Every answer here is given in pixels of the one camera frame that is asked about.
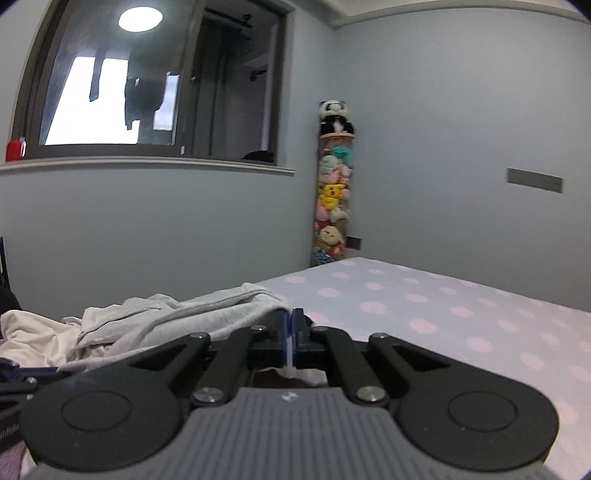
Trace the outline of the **grey t-shirt black collar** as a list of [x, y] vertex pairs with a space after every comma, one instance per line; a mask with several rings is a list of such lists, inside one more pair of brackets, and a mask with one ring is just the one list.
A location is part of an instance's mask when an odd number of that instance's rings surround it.
[[221, 341], [239, 328], [269, 323], [270, 314], [288, 312], [283, 298], [250, 283], [185, 301], [156, 294], [92, 307], [85, 310], [76, 343], [58, 369], [92, 370], [193, 333]]

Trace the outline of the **cream white garment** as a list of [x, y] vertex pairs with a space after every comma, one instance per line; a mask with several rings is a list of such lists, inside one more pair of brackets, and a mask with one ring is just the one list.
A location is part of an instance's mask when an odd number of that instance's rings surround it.
[[10, 310], [1, 316], [1, 358], [21, 367], [59, 367], [72, 355], [81, 327], [31, 312]]

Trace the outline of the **pink dotted bed sheet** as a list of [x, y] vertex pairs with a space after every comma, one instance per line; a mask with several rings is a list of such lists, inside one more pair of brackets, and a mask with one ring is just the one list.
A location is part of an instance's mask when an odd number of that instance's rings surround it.
[[262, 284], [315, 323], [356, 340], [389, 333], [537, 388], [560, 418], [548, 466], [563, 479], [589, 473], [589, 313], [363, 257]]

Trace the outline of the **red bottle on sill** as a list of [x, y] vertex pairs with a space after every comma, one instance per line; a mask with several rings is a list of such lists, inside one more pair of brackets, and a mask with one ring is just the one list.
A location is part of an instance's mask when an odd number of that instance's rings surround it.
[[24, 137], [11, 139], [6, 146], [6, 162], [19, 161], [25, 157], [26, 140]]

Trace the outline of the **plush toy storage column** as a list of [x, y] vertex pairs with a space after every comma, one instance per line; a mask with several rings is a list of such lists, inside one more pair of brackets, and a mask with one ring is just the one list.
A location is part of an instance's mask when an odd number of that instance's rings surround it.
[[318, 138], [313, 266], [339, 261], [346, 255], [354, 138], [352, 133], [329, 133]]

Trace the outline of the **panda plush toy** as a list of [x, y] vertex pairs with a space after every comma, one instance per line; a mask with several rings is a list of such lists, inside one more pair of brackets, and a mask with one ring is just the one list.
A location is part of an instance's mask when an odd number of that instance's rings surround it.
[[349, 121], [349, 109], [342, 100], [325, 100], [318, 105], [320, 115], [320, 136], [331, 134], [355, 134], [355, 127]]

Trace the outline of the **dark framed window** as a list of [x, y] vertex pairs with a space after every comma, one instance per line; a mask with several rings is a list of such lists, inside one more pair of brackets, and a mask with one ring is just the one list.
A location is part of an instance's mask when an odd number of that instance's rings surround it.
[[273, 165], [289, 15], [280, 1], [52, 1], [9, 141], [25, 138], [21, 160]]

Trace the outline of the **grey wall vent plate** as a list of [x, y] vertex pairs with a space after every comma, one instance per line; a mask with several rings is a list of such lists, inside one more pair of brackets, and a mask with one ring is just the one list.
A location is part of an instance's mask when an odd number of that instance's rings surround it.
[[564, 189], [564, 180], [560, 177], [514, 168], [507, 169], [507, 182], [559, 194]]

